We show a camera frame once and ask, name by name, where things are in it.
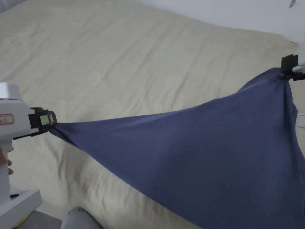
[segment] beige bedsheet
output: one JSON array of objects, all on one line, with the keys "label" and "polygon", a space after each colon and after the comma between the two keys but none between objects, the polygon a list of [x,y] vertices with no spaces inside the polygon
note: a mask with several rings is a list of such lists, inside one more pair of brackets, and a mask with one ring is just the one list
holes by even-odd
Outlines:
[{"label": "beige bedsheet", "polygon": [[[18,84],[29,106],[53,110],[60,122],[199,105],[236,92],[296,48],[278,35],[126,1],[29,0],[0,14],[0,80]],[[305,111],[304,82],[292,87]],[[39,209],[49,215],[63,218],[79,205],[105,228],[196,228],[49,133],[14,147],[12,187],[39,188]]]}]

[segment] white wall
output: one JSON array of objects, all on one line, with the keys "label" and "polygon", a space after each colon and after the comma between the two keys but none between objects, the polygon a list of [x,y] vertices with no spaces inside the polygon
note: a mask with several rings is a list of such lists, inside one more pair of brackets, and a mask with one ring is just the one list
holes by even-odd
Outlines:
[{"label": "white wall", "polygon": [[272,32],[299,43],[305,35],[305,0],[138,0],[203,22]]}]

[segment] blue cloth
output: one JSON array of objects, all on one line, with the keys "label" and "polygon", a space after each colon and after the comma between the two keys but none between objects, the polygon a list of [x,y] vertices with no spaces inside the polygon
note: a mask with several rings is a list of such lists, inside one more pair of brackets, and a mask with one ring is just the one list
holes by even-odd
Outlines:
[{"label": "blue cloth", "polygon": [[181,111],[58,123],[54,135],[206,229],[304,229],[297,109],[279,69]]}]

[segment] human hand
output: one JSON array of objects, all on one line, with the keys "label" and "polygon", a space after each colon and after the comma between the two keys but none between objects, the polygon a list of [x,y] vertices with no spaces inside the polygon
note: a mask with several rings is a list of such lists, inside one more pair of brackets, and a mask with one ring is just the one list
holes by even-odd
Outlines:
[{"label": "human hand", "polygon": [[[5,165],[6,163],[8,163],[9,166],[12,165],[12,162],[10,160],[5,159],[2,149],[0,148],[0,166]],[[14,173],[14,171],[11,168],[9,168],[9,175],[11,175],[13,173]]]}]

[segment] navy blue t-shirt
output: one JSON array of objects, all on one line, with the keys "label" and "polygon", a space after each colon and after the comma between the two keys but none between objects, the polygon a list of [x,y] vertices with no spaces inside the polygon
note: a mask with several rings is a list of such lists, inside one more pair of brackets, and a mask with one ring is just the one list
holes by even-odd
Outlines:
[{"label": "navy blue t-shirt", "polygon": [[58,123],[52,134],[206,229],[304,229],[297,109],[279,69],[233,95],[163,114]]}]

